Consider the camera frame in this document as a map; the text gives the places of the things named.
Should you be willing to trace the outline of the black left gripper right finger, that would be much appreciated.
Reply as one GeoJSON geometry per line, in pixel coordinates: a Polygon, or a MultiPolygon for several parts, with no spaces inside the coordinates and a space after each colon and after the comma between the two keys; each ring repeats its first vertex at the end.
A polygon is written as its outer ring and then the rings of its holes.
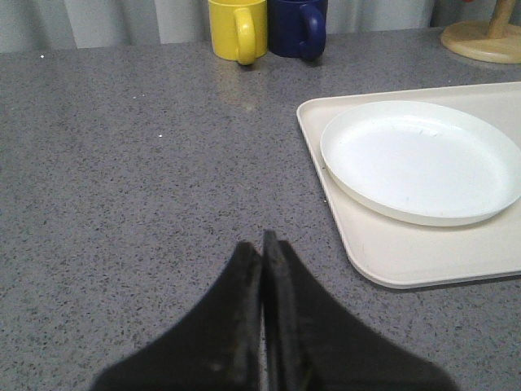
{"type": "Polygon", "coordinates": [[[271,390],[455,390],[435,364],[380,336],[264,233],[262,300],[271,390]]]}

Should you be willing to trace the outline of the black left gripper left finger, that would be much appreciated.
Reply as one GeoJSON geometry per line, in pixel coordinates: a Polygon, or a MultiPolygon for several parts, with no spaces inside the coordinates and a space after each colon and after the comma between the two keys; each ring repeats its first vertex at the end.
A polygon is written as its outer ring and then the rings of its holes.
{"type": "Polygon", "coordinates": [[[175,327],[109,367],[94,390],[258,390],[261,256],[241,242],[175,327]]]}

